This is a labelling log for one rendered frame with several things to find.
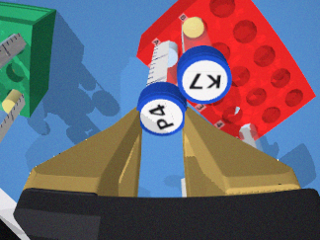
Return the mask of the red tube rack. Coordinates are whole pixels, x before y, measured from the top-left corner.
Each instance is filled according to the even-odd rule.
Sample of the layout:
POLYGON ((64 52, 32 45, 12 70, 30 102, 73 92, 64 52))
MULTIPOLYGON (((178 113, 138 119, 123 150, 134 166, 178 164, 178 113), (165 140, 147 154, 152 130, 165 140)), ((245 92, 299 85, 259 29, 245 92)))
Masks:
POLYGON ((260 138, 316 97, 252 0, 178 0, 141 35, 136 57, 150 68, 154 46, 169 40, 178 45, 180 59, 182 25, 191 17, 204 20, 211 44, 231 70, 231 88, 219 101, 187 99, 215 127, 240 139, 240 128, 252 123, 260 138), (235 107, 240 110, 234 116, 235 107))

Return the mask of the white tube rack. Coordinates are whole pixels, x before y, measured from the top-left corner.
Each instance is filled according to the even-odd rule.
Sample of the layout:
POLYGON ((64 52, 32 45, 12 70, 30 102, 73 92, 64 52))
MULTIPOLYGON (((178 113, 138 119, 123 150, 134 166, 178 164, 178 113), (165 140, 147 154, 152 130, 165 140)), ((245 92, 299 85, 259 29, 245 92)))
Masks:
POLYGON ((186 193, 186 184, 185 184, 185 178, 181 179, 182 181, 182 197, 186 197, 187 193, 186 193))

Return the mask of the green test tube rack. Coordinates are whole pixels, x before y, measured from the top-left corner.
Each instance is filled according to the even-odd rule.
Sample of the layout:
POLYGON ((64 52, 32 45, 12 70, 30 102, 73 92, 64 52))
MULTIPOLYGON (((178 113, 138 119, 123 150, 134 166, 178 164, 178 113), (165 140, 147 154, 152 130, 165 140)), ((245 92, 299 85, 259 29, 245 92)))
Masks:
POLYGON ((26 43, 0 70, 0 104, 12 89, 24 93, 19 116, 30 118, 48 90, 55 15, 56 9, 0 1, 0 42, 20 33, 26 43))

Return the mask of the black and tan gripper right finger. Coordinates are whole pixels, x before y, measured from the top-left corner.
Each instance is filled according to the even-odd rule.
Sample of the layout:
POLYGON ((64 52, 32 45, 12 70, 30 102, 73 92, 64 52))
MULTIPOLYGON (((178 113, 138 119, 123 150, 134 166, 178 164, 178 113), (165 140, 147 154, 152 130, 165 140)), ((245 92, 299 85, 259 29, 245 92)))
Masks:
POLYGON ((187 197, 301 189, 291 167, 213 126, 190 107, 182 137, 187 197))

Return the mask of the blue bench mat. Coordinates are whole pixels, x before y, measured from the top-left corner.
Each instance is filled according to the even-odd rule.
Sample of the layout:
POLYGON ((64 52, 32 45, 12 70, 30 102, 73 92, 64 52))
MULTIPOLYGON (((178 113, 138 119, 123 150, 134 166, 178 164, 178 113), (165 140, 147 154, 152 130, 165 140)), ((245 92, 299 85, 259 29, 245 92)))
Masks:
MULTIPOLYGON (((30 118, 17 116, 0 143, 0 188, 16 203, 34 167, 112 126, 133 108, 149 68, 141 35, 178 0, 0 0, 56 9, 48 90, 30 118)), ((260 137, 320 196, 320 0, 252 0, 316 97, 260 137)), ((142 130, 139 197, 182 196, 182 130, 142 130)))

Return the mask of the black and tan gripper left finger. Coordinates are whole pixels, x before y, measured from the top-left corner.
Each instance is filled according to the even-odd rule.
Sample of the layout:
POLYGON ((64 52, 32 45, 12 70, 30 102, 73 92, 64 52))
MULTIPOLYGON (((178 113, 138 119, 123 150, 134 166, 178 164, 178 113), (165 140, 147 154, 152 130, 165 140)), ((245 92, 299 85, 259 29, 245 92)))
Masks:
POLYGON ((137 197, 142 128, 136 108, 112 126, 34 167, 23 190, 38 188, 89 192, 104 197, 137 197))

